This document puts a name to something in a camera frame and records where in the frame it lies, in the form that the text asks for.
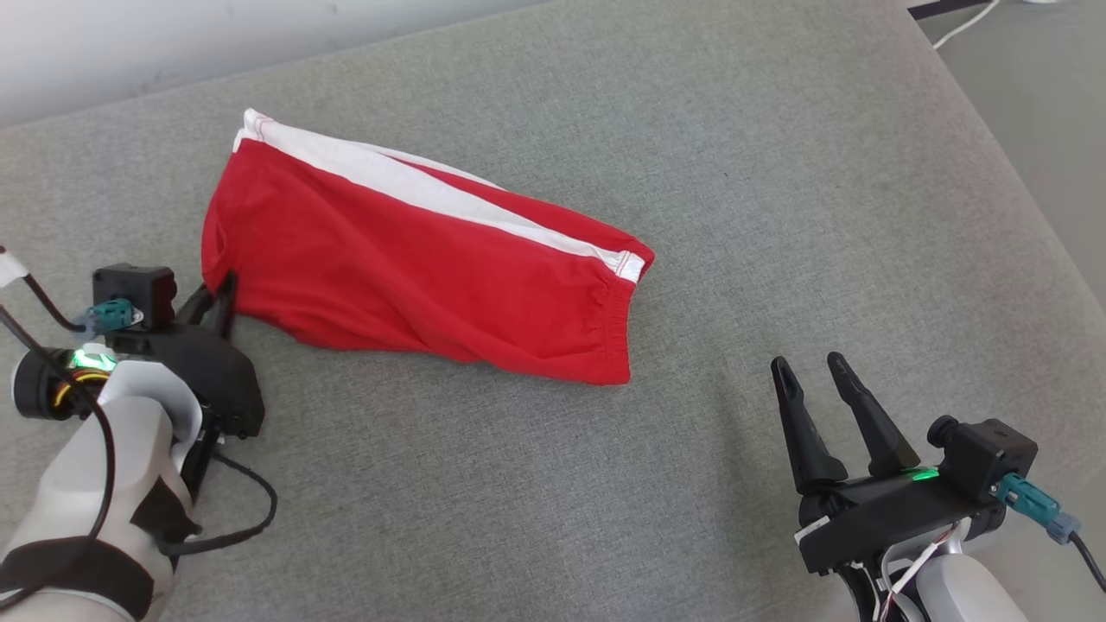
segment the red fabric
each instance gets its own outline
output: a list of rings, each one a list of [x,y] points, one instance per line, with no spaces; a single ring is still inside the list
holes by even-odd
[[[409,165],[545,228],[653,252],[552,204]],[[239,276],[237,309],[341,350],[432,352],[592,384],[629,381],[635,283],[602,260],[436,214],[243,139],[208,210],[204,280]]]

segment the white stripe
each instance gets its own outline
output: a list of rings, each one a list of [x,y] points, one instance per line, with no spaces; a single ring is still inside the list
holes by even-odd
[[[252,108],[246,111],[246,124],[234,138],[234,151],[238,151],[242,138],[259,141],[310,166],[344,177],[358,186],[383,193],[406,204],[500,229],[570,255],[595,257],[617,277],[635,283],[645,267],[645,260],[628,250],[607,250],[560,231],[546,229],[493,203],[459,190],[432,175],[396,162],[393,157],[492,185],[479,177],[432,160],[281,125]]]

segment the white cable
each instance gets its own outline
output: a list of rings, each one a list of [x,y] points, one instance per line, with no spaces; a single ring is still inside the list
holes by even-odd
[[[988,13],[990,13],[991,10],[994,9],[998,6],[999,6],[999,0],[991,0],[991,3],[988,4],[985,9],[983,9],[982,11],[980,11],[979,14],[977,14],[974,18],[968,20],[963,24],[961,24],[961,25],[952,29],[952,32],[950,32],[950,33],[946,34],[945,37],[940,38],[937,41],[937,43],[933,43],[933,49],[935,50],[940,50],[941,45],[945,45],[946,43],[949,42],[949,39],[952,39],[953,37],[960,34],[961,32],[963,32],[963,31],[968,30],[969,28],[971,28],[972,25],[974,25],[975,22],[978,22],[979,20],[983,19],[984,15],[987,15]]]
[[[899,577],[899,580],[896,581],[894,585],[891,585],[890,590],[887,592],[887,600],[884,601],[884,605],[879,609],[879,622],[884,622],[884,620],[887,620],[887,614],[891,610],[891,601],[895,600],[896,594],[901,592],[902,588],[905,588],[906,584],[914,579],[914,576],[917,574],[919,570],[921,570],[921,567],[925,566],[927,561],[929,561],[929,558],[933,557],[933,553],[937,552],[937,549],[946,541],[948,541],[948,539],[951,538],[953,533],[956,533],[958,527],[960,527],[959,520],[953,522],[950,529],[948,529],[947,531],[938,536],[932,542],[930,542],[929,546],[921,551],[921,554],[918,556],[918,559],[914,560],[914,563],[910,564],[910,568],[907,568],[906,572],[904,572],[902,576]]]

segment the couch cushion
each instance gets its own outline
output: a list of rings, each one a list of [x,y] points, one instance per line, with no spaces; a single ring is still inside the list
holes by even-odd
[[[190,290],[249,106],[564,205],[657,262],[625,387],[315,350],[241,321],[269,414],[226,452],[280,512],[182,560],[166,620],[814,618],[839,587],[791,537],[778,354],[854,474],[867,459],[831,350],[925,459],[951,414],[1039,440],[1042,485],[1102,466],[1103,313],[895,2],[557,1],[10,128],[3,241],[69,310],[116,261],[171,266]],[[6,304],[65,343],[24,291]],[[0,339],[0,360],[19,355]],[[7,535],[73,424],[0,415]],[[212,467],[208,533],[263,512]]]

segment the green led light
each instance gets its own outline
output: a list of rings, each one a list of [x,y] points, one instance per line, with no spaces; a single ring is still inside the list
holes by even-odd
[[[88,354],[84,350],[73,351],[73,366],[76,367],[91,367],[93,370],[101,370],[104,372],[111,372],[118,364],[115,359],[106,354]]]
[[[932,479],[938,477],[940,474],[937,473],[936,468],[922,468],[910,474],[910,479],[915,481],[921,481],[922,479]]]

